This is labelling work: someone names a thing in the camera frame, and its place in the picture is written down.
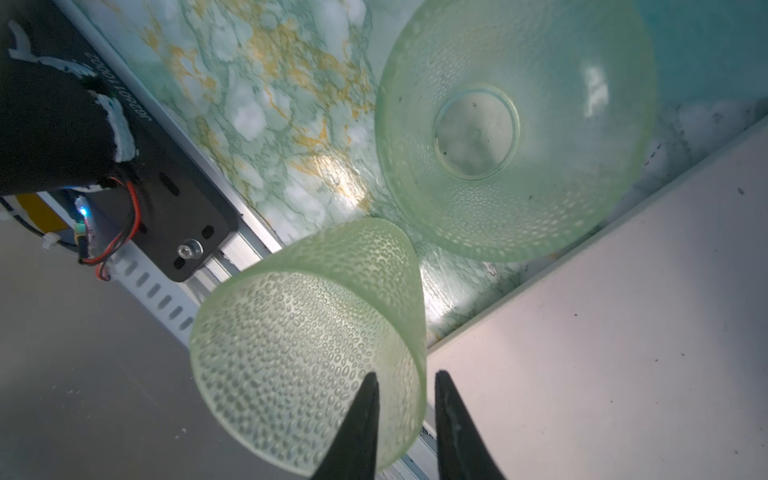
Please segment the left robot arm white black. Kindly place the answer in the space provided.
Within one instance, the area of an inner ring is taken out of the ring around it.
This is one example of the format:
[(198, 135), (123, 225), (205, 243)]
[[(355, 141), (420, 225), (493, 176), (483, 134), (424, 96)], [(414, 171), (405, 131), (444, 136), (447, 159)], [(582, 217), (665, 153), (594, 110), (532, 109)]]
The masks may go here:
[(86, 63), (91, 51), (53, 2), (2, 2), (2, 194), (90, 186), (137, 157), (121, 102)]

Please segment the light green textured cup front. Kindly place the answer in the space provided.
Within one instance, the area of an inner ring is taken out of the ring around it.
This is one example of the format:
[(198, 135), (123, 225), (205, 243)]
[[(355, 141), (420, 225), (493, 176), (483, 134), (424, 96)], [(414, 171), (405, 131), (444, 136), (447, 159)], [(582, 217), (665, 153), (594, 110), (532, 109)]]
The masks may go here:
[(394, 223), (324, 229), (218, 286), (190, 337), (195, 383), (222, 427), (261, 459), (310, 475), (363, 383), (379, 383), (376, 467), (399, 460), (426, 411), (419, 262)]

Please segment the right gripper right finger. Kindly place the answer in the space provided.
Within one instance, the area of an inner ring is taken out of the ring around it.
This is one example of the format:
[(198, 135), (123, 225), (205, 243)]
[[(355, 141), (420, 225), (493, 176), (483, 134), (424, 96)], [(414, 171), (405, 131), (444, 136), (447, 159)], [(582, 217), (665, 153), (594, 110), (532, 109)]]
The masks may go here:
[(435, 377), (437, 464), (441, 479), (504, 480), (450, 374)]

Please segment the light green textured cup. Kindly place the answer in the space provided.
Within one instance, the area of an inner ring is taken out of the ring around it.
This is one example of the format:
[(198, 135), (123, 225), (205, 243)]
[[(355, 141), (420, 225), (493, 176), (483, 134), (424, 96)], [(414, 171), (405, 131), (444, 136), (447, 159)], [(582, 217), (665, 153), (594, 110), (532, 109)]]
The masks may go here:
[(377, 155), (426, 239), (532, 259), (586, 234), (635, 181), (656, 97), (630, 1), (426, 1), (382, 73)]
[(222, 427), (261, 459), (310, 475), (363, 383), (379, 383), (376, 467), (399, 460), (426, 411), (419, 262), (394, 223), (324, 229), (218, 286), (190, 337), (195, 383)]

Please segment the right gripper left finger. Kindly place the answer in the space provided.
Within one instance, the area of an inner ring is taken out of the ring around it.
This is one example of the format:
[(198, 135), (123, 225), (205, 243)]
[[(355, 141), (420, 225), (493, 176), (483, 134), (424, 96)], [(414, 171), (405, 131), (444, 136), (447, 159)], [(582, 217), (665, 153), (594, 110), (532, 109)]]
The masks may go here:
[(312, 480), (371, 480), (376, 475), (379, 383), (369, 372)]

